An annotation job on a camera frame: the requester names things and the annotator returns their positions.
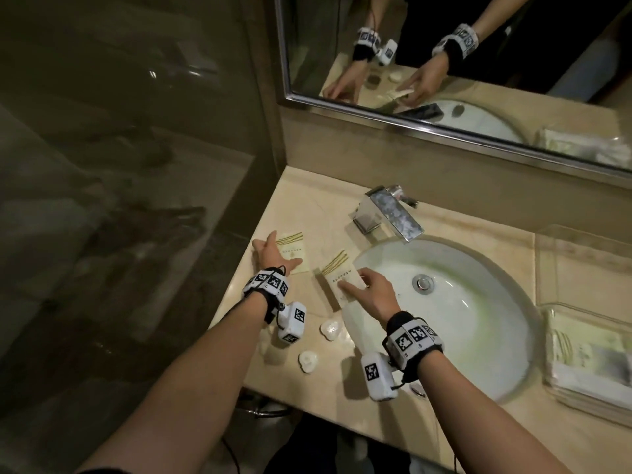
person's left hand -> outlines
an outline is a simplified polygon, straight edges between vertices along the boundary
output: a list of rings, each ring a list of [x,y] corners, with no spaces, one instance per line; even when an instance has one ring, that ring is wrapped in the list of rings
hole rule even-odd
[[[280,255],[279,247],[276,245],[276,231],[268,235],[268,239],[254,239],[252,245],[257,251],[259,269],[278,268],[285,266],[285,275],[303,262],[301,258],[287,260]]]
[[[420,69],[413,73],[413,76],[399,85],[398,91],[416,85],[414,86],[415,93],[400,99],[400,103],[415,107],[430,98],[437,92],[441,82],[446,78],[448,65],[449,59],[445,52],[430,58]]]

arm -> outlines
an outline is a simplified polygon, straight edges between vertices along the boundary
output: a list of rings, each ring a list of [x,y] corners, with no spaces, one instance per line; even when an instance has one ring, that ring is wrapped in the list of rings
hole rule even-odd
[[[520,9],[528,0],[492,0],[485,11],[472,25],[482,43],[503,23]],[[435,94],[447,76],[449,59],[445,52],[433,56],[413,76],[399,85],[398,90],[405,90],[415,85],[415,92],[402,99],[402,103],[411,107],[421,104]]]
[[[276,231],[253,242],[259,265],[286,266]],[[264,323],[267,302],[252,292],[162,374],[136,411],[80,467],[132,474],[194,474],[230,421]]]
[[[370,269],[359,270],[368,288],[341,281],[383,327],[400,311],[391,283]],[[570,474],[570,471],[513,417],[478,390],[440,352],[417,368],[419,380],[450,446],[469,473]]]
[[[365,26],[377,31],[390,2],[391,0],[371,0],[371,7],[367,13]],[[367,72],[367,60],[353,61],[336,81],[323,90],[323,96],[331,100],[338,100],[351,95],[353,104],[357,104],[359,91],[367,77]]]

faucet handle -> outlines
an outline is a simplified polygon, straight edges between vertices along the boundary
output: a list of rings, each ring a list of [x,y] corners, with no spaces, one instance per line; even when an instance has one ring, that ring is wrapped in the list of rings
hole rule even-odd
[[[393,195],[395,199],[397,199],[398,201],[401,201],[402,203],[406,203],[411,208],[416,208],[417,205],[419,204],[419,201],[417,201],[416,199],[407,197],[406,194],[404,193],[404,190],[399,184],[393,184],[391,186],[388,186],[386,190],[389,193],[391,193],[391,195]]]

sink drain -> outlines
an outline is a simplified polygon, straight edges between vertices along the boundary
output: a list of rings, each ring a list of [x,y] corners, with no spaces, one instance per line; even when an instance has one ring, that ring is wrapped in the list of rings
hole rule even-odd
[[[418,274],[413,278],[413,288],[419,294],[431,294],[434,291],[434,281],[427,274]]]

mirror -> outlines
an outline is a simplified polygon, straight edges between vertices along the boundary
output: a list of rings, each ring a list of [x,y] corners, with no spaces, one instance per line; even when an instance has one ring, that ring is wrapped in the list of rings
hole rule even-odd
[[[277,9],[293,93],[632,172],[630,0],[277,0]]]

